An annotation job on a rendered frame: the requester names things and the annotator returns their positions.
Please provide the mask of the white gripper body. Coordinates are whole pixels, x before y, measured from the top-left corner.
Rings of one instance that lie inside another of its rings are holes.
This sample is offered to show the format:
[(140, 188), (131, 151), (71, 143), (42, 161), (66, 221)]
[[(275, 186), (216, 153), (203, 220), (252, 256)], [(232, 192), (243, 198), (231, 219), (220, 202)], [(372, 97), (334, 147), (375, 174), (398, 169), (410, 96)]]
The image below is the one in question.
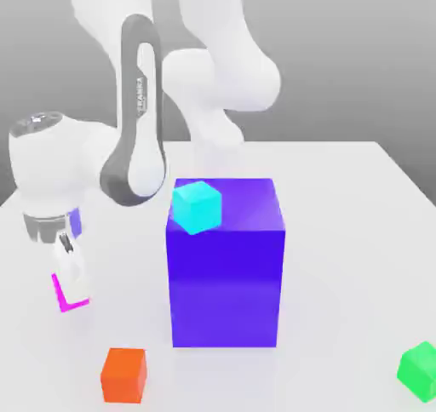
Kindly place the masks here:
[(66, 249), (61, 242), (57, 242), (54, 256), (57, 261), (55, 273), (66, 300), (87, 300), (89, 275), (80, 247), (73, 243), (71, 248)]

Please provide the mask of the small magenta cube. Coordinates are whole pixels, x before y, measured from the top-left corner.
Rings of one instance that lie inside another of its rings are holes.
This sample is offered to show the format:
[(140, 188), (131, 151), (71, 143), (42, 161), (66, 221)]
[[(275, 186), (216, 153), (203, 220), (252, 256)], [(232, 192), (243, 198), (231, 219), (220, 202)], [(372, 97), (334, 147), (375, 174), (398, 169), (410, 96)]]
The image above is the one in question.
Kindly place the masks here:
[(89, 299), (81, 300), (75, 303), (68, 303), (64, 293), (61, 289), (60, 282), (55, 273), (51, 274), (52, 282), (54, 285), (54, 291), (56, 293), (57, 301), (59, 303), (60, 311), (62, 313), (78, 309), (79, 307), (87, 306), (90, 303)]

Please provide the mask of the small orange cube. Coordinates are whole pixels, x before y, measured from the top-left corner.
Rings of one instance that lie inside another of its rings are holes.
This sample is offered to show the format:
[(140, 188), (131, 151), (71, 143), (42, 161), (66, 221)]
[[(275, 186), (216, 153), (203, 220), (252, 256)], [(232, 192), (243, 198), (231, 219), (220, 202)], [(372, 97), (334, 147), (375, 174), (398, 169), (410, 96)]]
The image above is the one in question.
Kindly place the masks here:
[(147, 378), (146, 351), (110, 348), (100, 383), (106, 403), (141, 403)]

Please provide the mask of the small cyan cube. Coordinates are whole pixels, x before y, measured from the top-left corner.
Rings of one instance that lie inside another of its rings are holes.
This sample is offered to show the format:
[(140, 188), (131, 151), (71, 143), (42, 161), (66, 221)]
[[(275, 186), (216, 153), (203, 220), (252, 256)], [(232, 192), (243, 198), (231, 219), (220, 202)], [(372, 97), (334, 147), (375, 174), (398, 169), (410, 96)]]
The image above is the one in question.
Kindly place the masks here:
[(222, 195), (203, 180), (176, 187), (173, 220), (189, 235), (214, 229), (222, 222)]

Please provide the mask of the small green cube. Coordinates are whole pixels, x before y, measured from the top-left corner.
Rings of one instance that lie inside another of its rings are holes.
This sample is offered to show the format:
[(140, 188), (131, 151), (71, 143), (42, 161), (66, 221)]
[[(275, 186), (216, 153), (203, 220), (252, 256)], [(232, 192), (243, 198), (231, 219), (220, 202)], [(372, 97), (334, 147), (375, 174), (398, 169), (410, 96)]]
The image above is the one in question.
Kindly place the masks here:
[(398, 380), (423, 403), (436, 398), (436, 347), (428, 341), (404, 352), (397, 371)]

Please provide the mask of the large blue box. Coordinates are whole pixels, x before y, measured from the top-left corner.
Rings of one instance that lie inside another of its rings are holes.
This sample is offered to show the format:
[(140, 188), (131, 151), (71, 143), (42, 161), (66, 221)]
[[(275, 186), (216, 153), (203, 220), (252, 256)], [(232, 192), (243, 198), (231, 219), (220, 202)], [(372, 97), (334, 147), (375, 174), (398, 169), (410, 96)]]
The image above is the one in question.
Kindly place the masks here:
[(270, 179), (207, 179), (222, 195), (222, 224), (189, 235), (166, 225), (175, 347), (274, 347), (285, 225)]

